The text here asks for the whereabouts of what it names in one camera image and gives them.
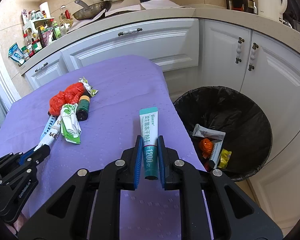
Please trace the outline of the person's left hand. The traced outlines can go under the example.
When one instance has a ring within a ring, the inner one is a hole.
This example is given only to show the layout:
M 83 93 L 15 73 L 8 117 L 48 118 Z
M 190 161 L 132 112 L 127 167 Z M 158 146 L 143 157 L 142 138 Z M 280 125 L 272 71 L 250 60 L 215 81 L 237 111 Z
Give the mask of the person's left hand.
M 27 218 L 21 213 L 18 219 L 13 223 L 16 232 L 19 232 L 23 225 L 27 222 Z

